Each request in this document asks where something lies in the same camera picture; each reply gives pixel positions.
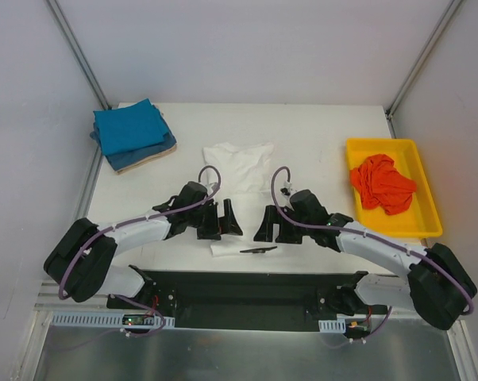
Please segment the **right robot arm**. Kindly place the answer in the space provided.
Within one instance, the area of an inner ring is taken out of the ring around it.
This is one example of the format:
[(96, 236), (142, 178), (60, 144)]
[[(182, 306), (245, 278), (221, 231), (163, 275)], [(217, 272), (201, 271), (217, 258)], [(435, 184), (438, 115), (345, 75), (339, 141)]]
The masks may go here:
[(352, 316), (368, 306), (398, 307), (413, 310), (436, 329), (447, 330), (459, 317), (474, 311), (476, 285), (449, 247), (404, 244), (375, 233), (349, 216), (328, 213), (309, 190), (289, 195), (285, 207), (266, 206), (254, 239), (301, 244), (304, 237), (389, 272), (358, 271), (350, 281), (335, 287), (325, 303), (338, 314)]

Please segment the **white t shirt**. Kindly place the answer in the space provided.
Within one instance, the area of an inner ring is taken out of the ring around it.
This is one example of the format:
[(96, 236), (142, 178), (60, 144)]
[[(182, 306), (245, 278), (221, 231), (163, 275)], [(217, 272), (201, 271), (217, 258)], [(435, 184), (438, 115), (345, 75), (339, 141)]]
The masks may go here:
[(265, 207), (271, 203), (268, 192), (271, 178), (271, 161), (274, 145), (234, 146), (230, 143), (204, 148), (207, 165), (216, 167), (221, 174), (220, 190), (215, 196), (218, 216), (226, 214), (226, 201), (230, 201), (241, 235), (223, 234), (219, 241), (210, 244), (214, 258), (263, 254), (275, 246), (253, 240), (264, 218)]

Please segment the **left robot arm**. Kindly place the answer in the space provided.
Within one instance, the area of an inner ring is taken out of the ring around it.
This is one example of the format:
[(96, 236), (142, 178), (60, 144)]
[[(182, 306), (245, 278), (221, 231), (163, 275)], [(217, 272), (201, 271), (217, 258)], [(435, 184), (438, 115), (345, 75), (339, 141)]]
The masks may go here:
[(187, 228), (200, 240), (219, 241), (222, 235), (242, 235), (232, 202), (218, 203), (205, 186), (187, 183), (165, 203), (146, 214), (105, 225), (88, 218), (76, 220), (44, 262), (44, 272), (60, 287), (62, 298), (85, 302), (96, 294), (119, 294), (134, 308), (152, 301), (153, 281), (134, 265), (118, 267), (114, 257), (146, 244), (171, 239)]

